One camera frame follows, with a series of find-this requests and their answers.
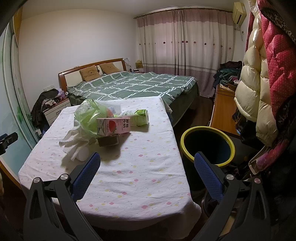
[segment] trash can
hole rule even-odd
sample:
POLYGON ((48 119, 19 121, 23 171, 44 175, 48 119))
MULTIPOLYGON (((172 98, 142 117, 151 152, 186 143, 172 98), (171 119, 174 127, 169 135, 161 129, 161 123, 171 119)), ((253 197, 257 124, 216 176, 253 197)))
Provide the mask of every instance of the trash can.
POLYGON ((205 187, 193 164, 197 152, 201 151, 210 163, 219 167, 228 165, 235 153, 232 140, 222 131, 208 126, 196 126, 185 131, 180 145, 191 191, 200 191, 205 187))

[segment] window curtain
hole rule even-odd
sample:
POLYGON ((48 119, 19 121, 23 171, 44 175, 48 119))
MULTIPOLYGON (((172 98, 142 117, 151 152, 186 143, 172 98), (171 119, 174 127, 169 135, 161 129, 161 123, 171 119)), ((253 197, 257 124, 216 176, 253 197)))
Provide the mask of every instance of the window curtain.
POLYGON ((201 96, 214 95, 213 75, 233 57, 232 13, 176 9, 139 17, 137 23, 146 72, 193 76, 201 96))

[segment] wall socket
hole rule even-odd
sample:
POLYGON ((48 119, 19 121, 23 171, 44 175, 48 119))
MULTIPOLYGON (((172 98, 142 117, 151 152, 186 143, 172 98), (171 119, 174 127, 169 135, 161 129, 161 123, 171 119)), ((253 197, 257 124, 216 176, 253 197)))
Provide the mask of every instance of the wall socket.
POLYGON ((43 90, 48 91, 48 90, 51 90, 51 89, 54 89, 54 85, 48 86, 48 87, 44 88, 43 90))

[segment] dark floor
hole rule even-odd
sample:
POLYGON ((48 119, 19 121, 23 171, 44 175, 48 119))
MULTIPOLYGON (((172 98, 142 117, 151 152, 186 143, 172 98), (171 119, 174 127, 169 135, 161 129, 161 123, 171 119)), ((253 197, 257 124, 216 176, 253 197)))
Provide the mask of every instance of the dark floor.
MULTIPOLYGON (((208 122, 211 119, 213 111, 213 100, 198 96, 190 106, 181 120, 174 127, 175 138, 180 146, 180 139, 184 131, 194 126, 207 126, 208 122)), ((13 182, 2 173, 3 183, 4 183, 4 204, 5 204, 5 214, 14 227, 15 230, 22 230, 23 225, 23 215, 26 198, 23 192, 16 187, 13 182)), ((200 199, 194 200, 196 203, 200 204, 200 199)), ((202 214, 199 221, 196 223, 191 233, 182 241, 191 240, 198 231, 202 228, 204 223, 206 222, 206 218, 204 214, 202 214)), ((102 230, 96 229, 99 233, 100 237, 104 241, 173 241, 165 234, 166 231, 160 227, 160 225, 155 224, 153 226, 135 230, 135 231, 118 231, 118 230, 102 230)))

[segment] yellow rim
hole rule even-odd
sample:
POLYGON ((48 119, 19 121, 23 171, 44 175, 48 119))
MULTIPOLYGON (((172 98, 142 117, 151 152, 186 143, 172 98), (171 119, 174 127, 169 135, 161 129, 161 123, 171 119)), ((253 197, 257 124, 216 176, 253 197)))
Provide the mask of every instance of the yellow rim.
POLYGON ((216 164, 216 165, 219 166, 219 167, 223 167, 223 166, 228 165, 232 161, 232 159, 234 157, 234 154, 235 154, 234 144, 233 144, 232 140, 225 133, 223 133, 222 131, 217 130, 215 128, 209 127, 209 126, 196 126, 196 127, 192 127, 192 128, 188 129, 187 131, 185 131, 183 133, 183 135, 181 137, 181 142, 180 142, 180 145, 181 145, 181 149, 182 149, 183 154, 189 160, 191 160, 192 162, 194 162, 194 157, 185 148, 184 139, 185 139, 185 137, 188 134, 190 134, 191 132, 195 131, 196 129, 198 129, 198 130, 208 130, 208 131, 211 131, 211 132, 215 132, 218 135, 222 136, 224 140, 226 140, 226 142, 228 143, 228 145, 230 147, 230 157, 229 157, 229 159, 227 161, 225 161, 223 163, 220 163, 220 164, 216 164))

